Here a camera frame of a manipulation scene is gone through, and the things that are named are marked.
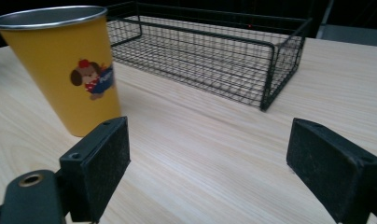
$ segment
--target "black metal basket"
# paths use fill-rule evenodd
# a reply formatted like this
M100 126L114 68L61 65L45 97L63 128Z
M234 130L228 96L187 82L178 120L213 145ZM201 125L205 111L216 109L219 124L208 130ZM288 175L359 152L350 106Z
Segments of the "black metal basket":
M311 20L128 2L108 7L114 60L265 111Z

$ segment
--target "screw hole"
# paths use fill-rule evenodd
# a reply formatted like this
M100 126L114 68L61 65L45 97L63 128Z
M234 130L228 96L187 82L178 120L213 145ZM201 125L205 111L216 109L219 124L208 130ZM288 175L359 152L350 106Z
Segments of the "screw hole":
M28 175L20 181L19 185L25 188L31 187L33 185L38 184L42 180L43 176L41 174Z
M80 154L75 152L75 153L70 154L69 157L71 159L75 159L76 160L76 159L80 158Z

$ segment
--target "cartoon dog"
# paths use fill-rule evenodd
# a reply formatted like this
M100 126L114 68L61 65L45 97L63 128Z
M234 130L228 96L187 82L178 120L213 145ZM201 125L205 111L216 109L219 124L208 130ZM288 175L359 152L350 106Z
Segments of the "cartoon dog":
M78 62L78 67L72 71L70 81L75 86L84 83L86 91L91 94L90 98L96 100L103 97L104 92L113 85L113 69L111 65L106 68L82 59Z

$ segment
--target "yellow cup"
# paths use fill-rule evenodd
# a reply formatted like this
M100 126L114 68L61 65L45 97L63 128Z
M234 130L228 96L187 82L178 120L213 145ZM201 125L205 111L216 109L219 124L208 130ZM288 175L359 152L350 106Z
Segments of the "yellow cup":
M75 136L120 116L106 13L49 7L0 17L0 34Z

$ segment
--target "light wood grain surface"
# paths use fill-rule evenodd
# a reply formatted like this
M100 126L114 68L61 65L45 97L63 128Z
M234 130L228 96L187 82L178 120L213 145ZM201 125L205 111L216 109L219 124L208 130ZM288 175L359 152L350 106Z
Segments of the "light wood grain surface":
M333 223L286 165L293 118L377 156L377 48L308 39L266 113L115 63L132 163L101 223ZM18 175L59 169L70 135L0 49L0 204ZM374 217L370 223L376 223Z

